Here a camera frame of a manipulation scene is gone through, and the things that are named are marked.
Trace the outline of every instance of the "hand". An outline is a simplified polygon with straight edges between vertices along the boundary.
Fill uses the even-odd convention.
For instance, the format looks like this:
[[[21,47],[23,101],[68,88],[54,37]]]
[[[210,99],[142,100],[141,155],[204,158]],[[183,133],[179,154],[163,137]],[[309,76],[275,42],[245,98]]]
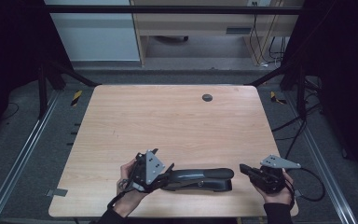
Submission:
[[[283,175],[291,185],[293,185],[293,179],[290,177],[289,174],[287,174],[285,171],[283,171]],[[279,193],[274,194],[267,194],[260,188],[254,186],[255,189],[263,196],[265,203],[285,203],[290,205],[290,202],[292,201],[292,194],[290,193],[288,188],[283,188]]]
[[[135,159],[120,167],[121,178],[117,182],[117,194],[126,188],[127,183],[123,180],[128,180],[133,164],[135,164]],[[132,190],[115,203],[113,210],[122,217],[127,217],[146,195],[147,193],[141,193],[136,189]]]

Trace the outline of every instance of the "black sleeve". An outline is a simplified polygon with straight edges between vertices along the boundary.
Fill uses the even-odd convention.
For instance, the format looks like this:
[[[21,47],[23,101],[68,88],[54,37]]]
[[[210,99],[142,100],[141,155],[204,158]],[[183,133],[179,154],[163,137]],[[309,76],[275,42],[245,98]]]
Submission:
[[[126,222],[126,218],[121,217],[118,213],[113,211],[113,209],[108,209],[103,213],[97,224],[124,224]]]
[[[265,203],[268,224],[293,224],[290,205],[284,203]]]

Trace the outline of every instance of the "wooden tabletop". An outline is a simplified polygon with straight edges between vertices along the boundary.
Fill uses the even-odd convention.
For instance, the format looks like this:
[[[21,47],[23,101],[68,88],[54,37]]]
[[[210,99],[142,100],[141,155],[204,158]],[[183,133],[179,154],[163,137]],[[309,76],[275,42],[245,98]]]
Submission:
[[[202,95],[213,99],[206,102]],[[102,85],[95,88],[49,213],[99,217],[116,196],[122,164],[138,152],[173,170],[229,168],[232,191],[155,190],[131,217],[264,216],[263,198],[240,172],[279,155],[257,90],[231,85]],[[297,214],[297,207],[292,215]]]

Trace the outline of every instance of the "stapler handle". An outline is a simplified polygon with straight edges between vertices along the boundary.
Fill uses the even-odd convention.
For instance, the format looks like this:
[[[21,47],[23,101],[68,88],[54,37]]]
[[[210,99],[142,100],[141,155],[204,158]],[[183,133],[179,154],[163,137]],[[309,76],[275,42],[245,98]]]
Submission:
[[[192,169],[171,171],[170,181],[183,182],[200,179],[228,180],[234,176],[234,172],[228,168],[217,169]]]

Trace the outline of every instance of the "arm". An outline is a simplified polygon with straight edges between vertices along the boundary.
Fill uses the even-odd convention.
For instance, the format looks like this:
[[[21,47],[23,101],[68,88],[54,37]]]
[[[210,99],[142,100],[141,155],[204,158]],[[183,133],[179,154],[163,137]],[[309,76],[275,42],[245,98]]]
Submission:
[[[127,164],[124,164],[120,167],[121,178],[117,182],[117,194],[122,192],[126,188],[129,178],[130,171],[133,164],[135,164],[135,159],[130,161]],[[132,190],[126,193],[120,200],[115,203],[115,206],[112,209],[108,209],[100,220],[98,224],[121,224],[125,223],[127,216],[135,210],[139,205],[141,200],[146,196],[146,193],[139,192],[137,190]]]
[[[283,172],[286,181],[293,185],[293,179],[286,172]],[[276,194],[266,194],[263,190],[255,187],[255,189],[264,198],[264,210],[267,213],[268,224],[292,224],[292,217],[290,216],[290,202],[292,201],[292,194],[289,189],[284,188],[281,192]]]

